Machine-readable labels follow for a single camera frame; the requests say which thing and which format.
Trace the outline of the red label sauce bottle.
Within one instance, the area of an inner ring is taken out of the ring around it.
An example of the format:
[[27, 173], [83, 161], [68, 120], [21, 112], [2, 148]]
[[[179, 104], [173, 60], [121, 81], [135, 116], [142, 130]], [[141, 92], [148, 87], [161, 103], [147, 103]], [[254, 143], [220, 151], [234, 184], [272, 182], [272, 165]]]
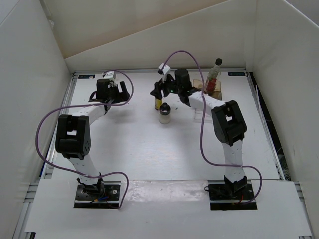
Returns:
[[222, 59], [217, 58], [215, 61], [214, 67], [211, 68], [208, 72], [205, 85], [204, 85], [204, 91], [208, 94], [213, 93], [216, 88], [216, 82], [217, 82], [218, 75], [220, 73], [221, 65], [222, 65]]

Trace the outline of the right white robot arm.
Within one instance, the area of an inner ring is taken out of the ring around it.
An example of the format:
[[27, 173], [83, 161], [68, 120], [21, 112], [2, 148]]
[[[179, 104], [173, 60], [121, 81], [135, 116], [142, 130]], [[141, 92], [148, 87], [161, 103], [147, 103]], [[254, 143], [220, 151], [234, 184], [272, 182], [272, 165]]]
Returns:
[[224, 195], [229, 199], [237, 198], [247, 186], [247, 177], [243, 169], [242, 144], [247, 131], [246, 123], [236, 101], [228, 102], [215, 99], [194, 87], [186, 69], [177, 69], [174, 77], [169, 69], [158, 69], [161, 79], [155, 83], [151, 95], [156, 99], [177, 94], [185, 105], [209, 114], [217, 139], [222, 143], [225, 163]]

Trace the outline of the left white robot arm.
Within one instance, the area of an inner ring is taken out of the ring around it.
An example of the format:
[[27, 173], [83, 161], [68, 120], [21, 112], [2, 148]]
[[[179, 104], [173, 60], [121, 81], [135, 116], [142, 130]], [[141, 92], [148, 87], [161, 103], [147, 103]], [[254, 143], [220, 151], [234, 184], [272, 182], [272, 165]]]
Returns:
[[103, 197], [105, 188], [100, 173], [89, 155], [91, 149], [90, 125], [104, 116], [111, 104], [124, 103], [130, 94], [124, 81], [116, 83], [113, 78], [99, 79], [87, 107], [72, 115], [60, 115], [58, 118], [55, 149], [80, 172], [78, 183], [87, 188], [93, 199]]

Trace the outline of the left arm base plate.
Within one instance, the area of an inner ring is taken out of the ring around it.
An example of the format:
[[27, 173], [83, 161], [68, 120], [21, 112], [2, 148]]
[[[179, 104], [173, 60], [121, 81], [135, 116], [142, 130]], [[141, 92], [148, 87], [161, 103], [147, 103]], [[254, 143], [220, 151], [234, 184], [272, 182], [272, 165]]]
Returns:
[[103, 183], [102, 190], [89, 190], [78, 184], [75, 194], [76, 209], [116, 209], [120, 204], [120, 182]]

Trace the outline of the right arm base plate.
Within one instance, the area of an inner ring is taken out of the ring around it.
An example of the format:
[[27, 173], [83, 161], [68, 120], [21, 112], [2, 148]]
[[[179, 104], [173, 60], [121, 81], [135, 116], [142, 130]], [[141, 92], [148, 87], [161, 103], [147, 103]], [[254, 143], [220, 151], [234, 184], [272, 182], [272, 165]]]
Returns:
[[248, 203], [255, 196], [251, 184], [235, 194], [228, 192], [225, 184], [208, 184], [204, 190], [209, 193], [211, 211], [257, 210], [255, 200]]

